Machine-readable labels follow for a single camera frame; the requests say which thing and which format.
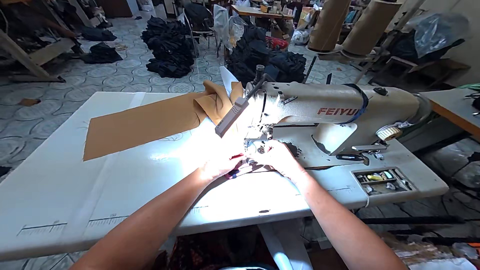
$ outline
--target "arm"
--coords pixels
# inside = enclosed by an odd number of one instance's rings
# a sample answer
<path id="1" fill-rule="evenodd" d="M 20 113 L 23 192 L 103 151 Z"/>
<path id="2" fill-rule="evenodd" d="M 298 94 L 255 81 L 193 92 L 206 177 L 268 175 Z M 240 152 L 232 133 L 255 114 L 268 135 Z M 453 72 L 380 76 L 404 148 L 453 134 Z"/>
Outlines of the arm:
<path id="1" fill-rule="evenodd" d="M 200 193 L 242 159 L 223 156 L 196 169 L 117 225 L 70 269 L 141 269 L 155 258 Z"/>
<path id="2" fill-rule="evenodd" d="M 268 164 L 289 178 L 305 198 L 313 215 L 350 270 L 406 270 L 407 267 L 365 223 L 341 205 L 293 158 L 288 148 L 275 140 L 269 151 L 252 158 Z"/>

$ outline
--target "hand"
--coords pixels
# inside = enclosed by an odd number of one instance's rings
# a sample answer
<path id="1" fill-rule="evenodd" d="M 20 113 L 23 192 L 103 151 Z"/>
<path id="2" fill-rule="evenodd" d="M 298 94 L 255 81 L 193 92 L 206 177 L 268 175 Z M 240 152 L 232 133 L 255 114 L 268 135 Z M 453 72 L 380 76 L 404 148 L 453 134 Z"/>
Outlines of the hand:
<path id="1" fill-rule="evenodd" d="M 233 170 L 239 162 L 247 158 L 240 152 L 237 154 L 231 153 L 231 151 L 230 154 L 219 153 L 213 159 L 207 161 L 202 167 L 200 167 L 202 175 L 206 179 L 213 181 Z"/>
<path id="2" fill-rule="evenodd" d="M 297 176 L 306 173 L 305 169 L 298 163 L 293 157 L 292 153 L 286 145 L 277 141 L 269 140 L 265 144 L 265 153 L 255 153 L 250 155 L 259 164 L 270 165 L 283 176 L 289 178 L 294 184 L 296 184 Z"/>

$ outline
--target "fabric pile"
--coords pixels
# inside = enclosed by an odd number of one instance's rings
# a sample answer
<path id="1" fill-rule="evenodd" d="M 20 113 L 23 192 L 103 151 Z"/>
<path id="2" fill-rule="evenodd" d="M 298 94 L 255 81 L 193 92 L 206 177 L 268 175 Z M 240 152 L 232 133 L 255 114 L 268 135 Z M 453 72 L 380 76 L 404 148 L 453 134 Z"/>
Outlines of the fabric pile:
<path id="1" fill-rule="evenodd" d="M 264 65 L 265 72 L 279 83 L 301 83 L 305 77 L 303 73 L 306 61 L 302 54 L 269 49 L 265 41 L 265 30 L 249 23 L 237 46 L 233 48 L 227 69 L 244 87 L 255 78 L 258 64 Z"/>
<path id="2" fill-rule="evenodd" d="M 188 27 L 179 21 L 165 22 L 151 17 L 147 29 L 142 32 L 142 40 L 153 51 L 147 69 L 162 77 L 182 78 L 190 73 L 193 65 L 193 44 Z"/>
<path id="3" fill-rule="evenodd" d="M 90 47 L 90 53 L 82 55 L 81 58 L 87 64 L 114 63 L 122 60 L 115 48 L 111 48 L 103 42 Z"/>
<path id="4" fill-rule="evenodd" d="M 90 41 L 113 41 L 117 39 L 110 30 L 84 26 L 80 31 L 82 32 L 83 38 Z"/>

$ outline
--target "red fabric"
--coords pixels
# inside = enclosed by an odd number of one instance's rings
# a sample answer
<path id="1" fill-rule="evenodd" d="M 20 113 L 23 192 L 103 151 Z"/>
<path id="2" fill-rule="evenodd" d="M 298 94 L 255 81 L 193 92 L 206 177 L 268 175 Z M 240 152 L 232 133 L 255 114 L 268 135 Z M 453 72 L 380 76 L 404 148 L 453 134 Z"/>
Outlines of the red fabric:
<path id="1" fill-rule="evenodd" d="M 285 49 L 288 47 L 288 42 L 281 38 L 265 37 L 265 40 L 267 42 L 267 46 L 272 49 L 275 49 L 277 46 L 279 46 L 279 49 Z"/>

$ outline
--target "fabric scrap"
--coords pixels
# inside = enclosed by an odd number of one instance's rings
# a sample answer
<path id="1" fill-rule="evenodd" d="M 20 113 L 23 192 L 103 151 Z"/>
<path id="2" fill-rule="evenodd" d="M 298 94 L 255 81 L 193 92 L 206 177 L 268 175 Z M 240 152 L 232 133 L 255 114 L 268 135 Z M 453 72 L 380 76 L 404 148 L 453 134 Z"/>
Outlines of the fabric scrap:
<path id="1" fill-rule="evenodd" d="M 90 48 L 90 53 L 81 56 L 82 60 L 87 64 L 104 64 L 114 63 L 122 60 L 115 48 L 100 42 Z"/>
<path id="2" fill-rule="evenodd" d="M 205 94 L 188 93 L 92 118 L 85 142 L 84 161 L 198 127 L 206 114 L 201 111 L 197 114 L 193 100 Z"/>
<path id="3" fill-rule="evenodd" d="M 84 26 L 80 31 L 82 36 L 90 41 L 113 41 L 117 39 L 110 30 Z"/>
<path id="4" fill-rule="evenodd" d="M 217 124 L 230 110 L 225 87 L 204 81 L 205 91 L 188 93 L 132 109 L 92 118 L 88 126 L 84 161 L 191 130 L 210 117 Z M 239 82 L 232 83 L 231 98 L 243 95 Z"/>

